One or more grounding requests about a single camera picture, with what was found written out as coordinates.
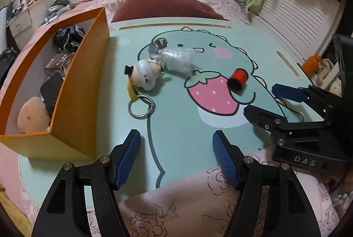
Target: louvered panel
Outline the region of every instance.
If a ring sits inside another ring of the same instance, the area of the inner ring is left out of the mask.
[[[337,0],[264,0],[259,16],[308,58],[327,39],[339,5]]]

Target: metal bolt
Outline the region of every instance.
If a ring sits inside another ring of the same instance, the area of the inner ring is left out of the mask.
[[[64,164],[64,170],[70,170],[72,168],[72,163],[68,162]]]
[[[282,167],[284,170],[289,170],[289,169],[291,168],[287,163],[282,163],[282,164],[281,164],[281,167]]]
[[[280,138],[279,140],[277,140],[277,144],[278,145],[284,145],[285,144],[285,140],[283,138]]]
[[[101,163],[107,163],[107,162],[109,162],[109,160],[110,160],[110,158],[109,158],[109,156],[102,156],[100,159],[99,159],[99,161],[101,162]]]
[[[244,157],[244,161],[246,163],[253,163],[254,162],[254,159],[251,157],[251,156],[245,156]]]

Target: metal key ring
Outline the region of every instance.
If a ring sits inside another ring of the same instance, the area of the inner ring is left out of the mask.
[[[137,96],[138,99],[145,99],[147,101],[150,102],[149,104],[149,109],[146,113],[144,114],[141,114],[141,115],[137,115],[137,114],[134,114],[132,111],[131,111],[131,105],[133,103],[133,100],[130,100],[129,103],[128,103],[128,110],[129,110],[129,114],[131,114],[132,117],[134,118],[137,118],[137,119],[145,119],[146,117],[148,117],[152,112],[153,110],[155,109],[156,107],[156,104],[154,103],[154,101],[152,100],[152,98],[150,98],[149,96],[145,96],[145,95],[138,95]]]

